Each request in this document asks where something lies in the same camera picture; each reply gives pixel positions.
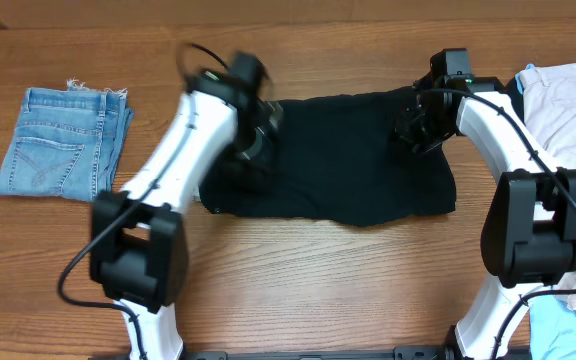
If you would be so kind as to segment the black shorts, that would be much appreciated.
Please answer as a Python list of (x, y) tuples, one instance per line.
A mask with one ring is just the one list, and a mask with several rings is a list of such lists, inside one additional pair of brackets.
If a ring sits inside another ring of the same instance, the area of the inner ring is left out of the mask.
[(416, 104), (412, 88), (279, 104), (269, 179), (248, 182), (215, 165), (199, 188), (210, 212), (367, 227), (454, 211), (455, 180), (442, 149), (415, 154), (391, 138), (395, 118)]

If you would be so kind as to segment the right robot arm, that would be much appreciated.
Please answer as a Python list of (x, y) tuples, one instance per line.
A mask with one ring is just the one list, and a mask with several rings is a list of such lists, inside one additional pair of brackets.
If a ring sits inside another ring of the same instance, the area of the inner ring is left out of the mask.
[(509, 340), (531, 302), (556, 295), (576, 271), (576, 169), (561, 167), (532, 137), (495, 77), (472, 73), (464, 48), (444, 49), (413, 85), (417, 105), (392, 136), (416, 154), (465, 136), (497, 184), (480, 249), (488, 276), (444, 344), (398, 346), (396, 359), (528, 359)]

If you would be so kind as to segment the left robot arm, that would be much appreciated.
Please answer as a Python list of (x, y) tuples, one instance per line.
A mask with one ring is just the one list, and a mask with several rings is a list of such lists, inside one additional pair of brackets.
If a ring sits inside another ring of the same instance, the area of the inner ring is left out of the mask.
[(138, 173), (93, 203), (90, 278), (121, 311), (130, 359), (180, 359), (184, 343), (174, 303), (189, 265), (183, 216), (213, 168), (259, 190), (271, 173), (280, 121), (263, 101), (269, 76), (254, 55), (238, 52), (220, 73), (187, 77), (172, 123)]

